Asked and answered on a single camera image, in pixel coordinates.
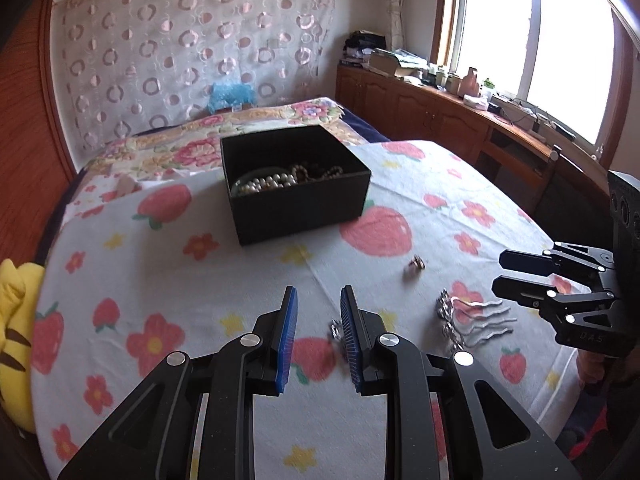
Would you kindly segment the person's right hand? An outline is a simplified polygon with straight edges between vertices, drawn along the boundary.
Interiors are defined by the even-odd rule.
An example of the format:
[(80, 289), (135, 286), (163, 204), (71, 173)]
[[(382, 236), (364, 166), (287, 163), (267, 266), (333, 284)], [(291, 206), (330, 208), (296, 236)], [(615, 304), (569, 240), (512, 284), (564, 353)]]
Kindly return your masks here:
[(605, 375), (605, 356), (579, 350), (576, 360), (578, 377), (582, 385), (592, 385), (600, 382)]

